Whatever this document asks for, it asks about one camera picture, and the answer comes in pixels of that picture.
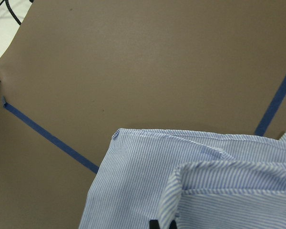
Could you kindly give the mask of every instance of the shirt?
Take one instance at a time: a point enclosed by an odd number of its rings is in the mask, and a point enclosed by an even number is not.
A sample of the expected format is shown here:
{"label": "shirt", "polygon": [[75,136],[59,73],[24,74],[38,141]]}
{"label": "shirt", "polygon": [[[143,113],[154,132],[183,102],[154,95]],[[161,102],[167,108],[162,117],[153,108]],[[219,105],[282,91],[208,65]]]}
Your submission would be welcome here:
{"label": "shirt", "polygon": [[286,228],[286,167],[245,161],[177,166],[161,197],[159,225],[168,229]]}
{"label": "shirt", "polygon": [[119,129],[88,192],[81,229],[147,229],[169,175],[197,161],[277,162],[286,142],[250,135]]}

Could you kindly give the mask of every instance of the brown surface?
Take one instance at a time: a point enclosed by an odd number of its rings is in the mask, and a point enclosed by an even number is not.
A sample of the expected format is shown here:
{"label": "brown surface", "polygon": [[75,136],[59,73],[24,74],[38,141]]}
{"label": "brown surface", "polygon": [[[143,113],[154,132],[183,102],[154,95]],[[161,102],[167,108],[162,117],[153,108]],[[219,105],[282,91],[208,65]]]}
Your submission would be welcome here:
{"label": "brown surface", "polygon": [[[0,97],[99,165],[119,127],[252,134],[285,73],[286,1],[44,0]],[[93,178],[0,107],[0,228],[78,227]]]}

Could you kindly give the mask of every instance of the blue tape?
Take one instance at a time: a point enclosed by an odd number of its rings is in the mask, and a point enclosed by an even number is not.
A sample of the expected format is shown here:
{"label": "blue tape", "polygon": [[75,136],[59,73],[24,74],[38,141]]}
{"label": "blue tape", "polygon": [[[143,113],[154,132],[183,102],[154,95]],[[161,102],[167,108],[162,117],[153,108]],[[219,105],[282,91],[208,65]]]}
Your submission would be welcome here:
{"label": "blue tape", "polygon": [[286,96],[286,76],[282,81],[278,91],[276,92],[274,98],[272,99],[268,109],[266,110],[262,120],[258,124],[255,134],[258,136],[263,136],[270,125],[273,117],[275,116],[277,110],[279,109],[284,97]]}
{"label": "blue tape", "polygon": [[29,127],[31,127],[33,130],[35,130],[37,133],[39,133],[41,136],[48,139],[50,142],[52,142],[54,145],[56,145],[58,148],[60,148],[62,151],[69,154],[71,157],[73,157],[75,160],[77,160],[79,163],[81,163],[83,166],[90,169],[93,173],[97,173],[99,168],[86,159],[84,156],[80,155],[78,152],[76,152],[74,149],[72,149],[70,146],[63,143],[61,140],[59,140],[57,137],[50,134],[48,131],[43,129],[41,126],[39,126],[37,123],[32,121],[30,118],[28,118],[25,114],[23,114],[21,111],[10,105],[6,102],[5,98],[2,97],[2,104],[3,107],[11,112],[13,115],[18,117],[20,120],[22,120],[25,124],[27,124]]}

